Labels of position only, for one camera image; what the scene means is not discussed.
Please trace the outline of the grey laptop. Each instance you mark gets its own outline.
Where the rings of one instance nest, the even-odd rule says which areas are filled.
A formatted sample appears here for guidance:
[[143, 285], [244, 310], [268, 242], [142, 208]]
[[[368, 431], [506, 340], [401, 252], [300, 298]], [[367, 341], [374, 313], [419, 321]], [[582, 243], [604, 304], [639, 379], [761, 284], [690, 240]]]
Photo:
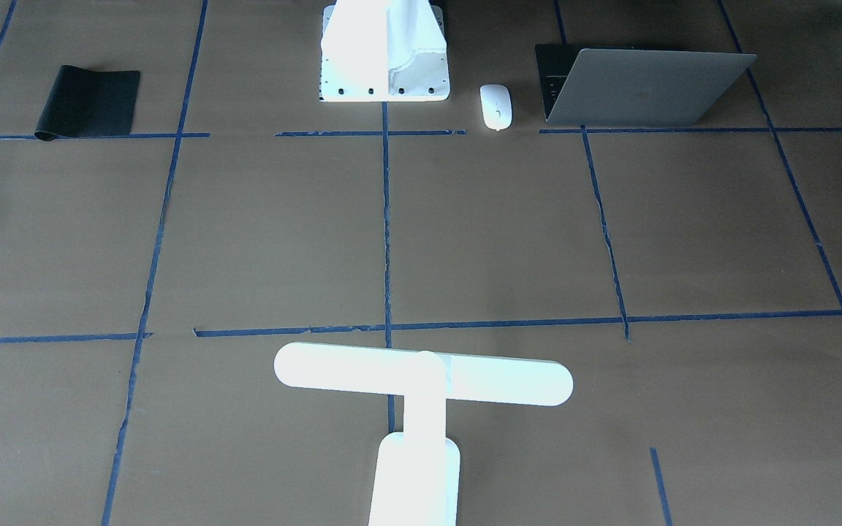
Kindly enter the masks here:
[[757, 56], [635, 47], [534, 47], [545, 122], [552, 126], [697, 123]]

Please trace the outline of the black mouse pad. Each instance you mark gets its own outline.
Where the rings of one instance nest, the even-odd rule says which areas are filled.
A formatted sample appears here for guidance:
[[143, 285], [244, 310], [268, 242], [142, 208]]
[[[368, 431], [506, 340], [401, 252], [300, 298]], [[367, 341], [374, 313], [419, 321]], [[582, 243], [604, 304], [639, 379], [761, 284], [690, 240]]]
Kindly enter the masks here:
[[34, 130], [42, 141], [126, 136], [132, 130], [140, 71], [93, 71], [63, 64]]

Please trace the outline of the white computer mouse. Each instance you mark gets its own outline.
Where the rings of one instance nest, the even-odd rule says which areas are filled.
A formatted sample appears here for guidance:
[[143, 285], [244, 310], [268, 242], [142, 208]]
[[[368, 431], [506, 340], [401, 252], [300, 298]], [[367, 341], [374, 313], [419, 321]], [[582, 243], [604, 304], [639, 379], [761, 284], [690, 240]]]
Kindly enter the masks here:
[[505, 85], [485, 84], [479, 88], [482, 122], [493, 131], [500, 132], [512, 124], [512, 100]]

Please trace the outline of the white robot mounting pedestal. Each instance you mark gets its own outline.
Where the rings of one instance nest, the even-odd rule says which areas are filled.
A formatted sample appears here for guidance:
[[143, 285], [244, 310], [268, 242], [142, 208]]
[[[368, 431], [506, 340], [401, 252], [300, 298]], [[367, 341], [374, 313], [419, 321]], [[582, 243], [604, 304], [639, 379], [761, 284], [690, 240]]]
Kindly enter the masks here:
[[323, 9], [319, 100], [430, 102], [451, 92], [437, 1], [338, 1]]

